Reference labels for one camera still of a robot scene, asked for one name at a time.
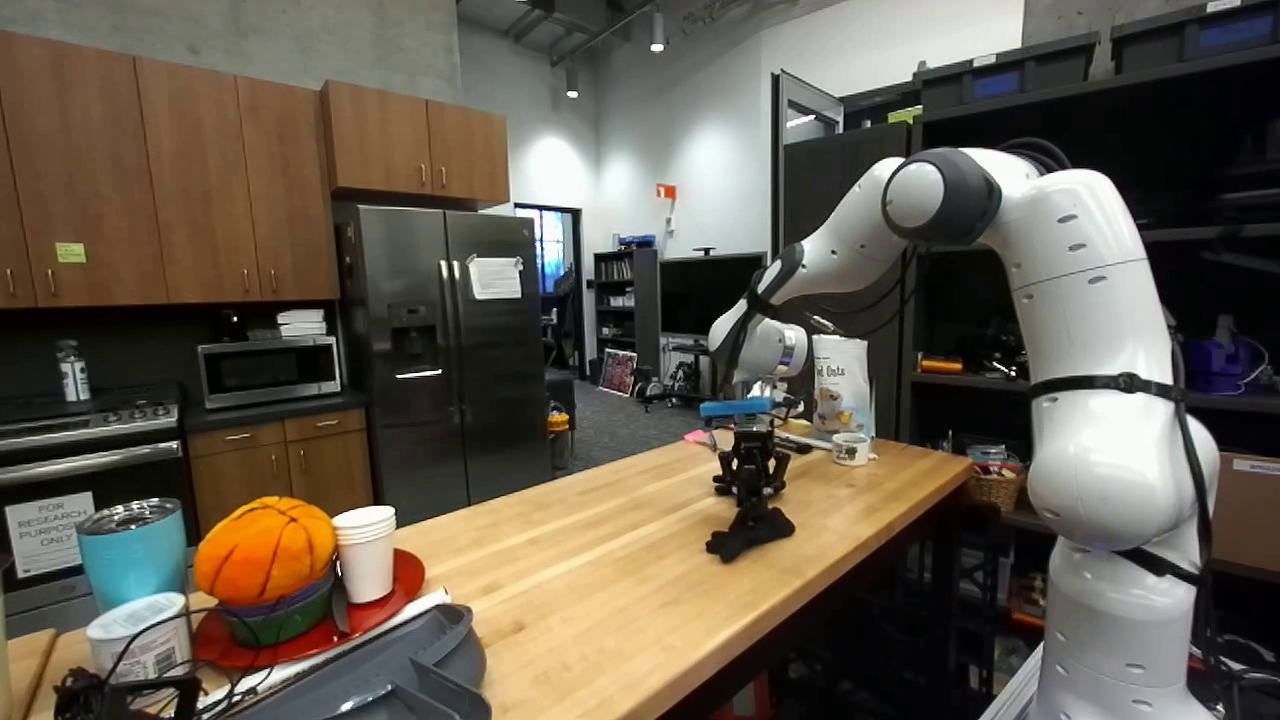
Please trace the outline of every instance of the ceiling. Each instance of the ceiling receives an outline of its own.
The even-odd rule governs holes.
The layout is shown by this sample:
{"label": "ceiling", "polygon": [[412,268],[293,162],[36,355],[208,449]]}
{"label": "ceiling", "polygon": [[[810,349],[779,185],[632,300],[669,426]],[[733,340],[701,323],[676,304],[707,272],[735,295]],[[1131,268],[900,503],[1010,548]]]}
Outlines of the ceiling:
{"label": "ceiling", "polygon": [[810,13],[836,0],[454,0],[454,13],[548,64],[582,64],[626,38],[653,35],[653,13],[662,13],[662,35],[689,38],[707,28],[751,25],[779,13]]}

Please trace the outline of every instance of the backsplash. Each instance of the backsplash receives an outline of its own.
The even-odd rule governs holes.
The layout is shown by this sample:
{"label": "backsplash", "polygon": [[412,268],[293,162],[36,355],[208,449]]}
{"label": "backsplash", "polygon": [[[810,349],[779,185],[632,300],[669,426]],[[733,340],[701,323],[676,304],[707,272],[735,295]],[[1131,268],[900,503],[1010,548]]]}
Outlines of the backsplash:
{"label": "backsplash", "polygon": [[60,390],[55,340],[79,340],[91,387],[196,387],[196,345],[243,340],[281,306],[36,306],[0,313],[0,401]]}

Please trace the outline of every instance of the floor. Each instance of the floor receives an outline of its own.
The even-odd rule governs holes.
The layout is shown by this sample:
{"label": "floor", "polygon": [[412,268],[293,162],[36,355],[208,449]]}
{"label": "floor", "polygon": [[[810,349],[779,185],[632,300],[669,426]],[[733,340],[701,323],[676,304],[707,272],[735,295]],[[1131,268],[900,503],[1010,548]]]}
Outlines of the floor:
{"label": "floor", "polygon": [[678,441],[701,426],[696,407],[638,403],[576,380],[576,426],[565,441],[558,472],[582,472]]}

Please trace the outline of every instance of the monitor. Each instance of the monitor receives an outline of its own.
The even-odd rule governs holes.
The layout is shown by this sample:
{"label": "monitor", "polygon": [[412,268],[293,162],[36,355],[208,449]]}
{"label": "monitor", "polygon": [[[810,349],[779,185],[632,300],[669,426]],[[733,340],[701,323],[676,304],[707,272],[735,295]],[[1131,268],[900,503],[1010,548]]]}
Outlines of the monitor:
{"label": "monitor", "polygon": [[692,255],[659,265],[659,333],[672,335],[703,335],[721,313],[727,313],[754,272],[762,255]]}

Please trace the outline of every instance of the microwave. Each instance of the microwave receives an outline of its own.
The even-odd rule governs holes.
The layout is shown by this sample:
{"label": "microwave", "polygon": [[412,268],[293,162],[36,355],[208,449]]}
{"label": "microwave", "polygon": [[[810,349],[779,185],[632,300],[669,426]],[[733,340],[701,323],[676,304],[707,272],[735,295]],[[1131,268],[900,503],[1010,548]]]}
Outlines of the microwave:
{"label": "microwave", "polygon": [[343,390],[336,335],[196,345],[202,407],[281,403]]}

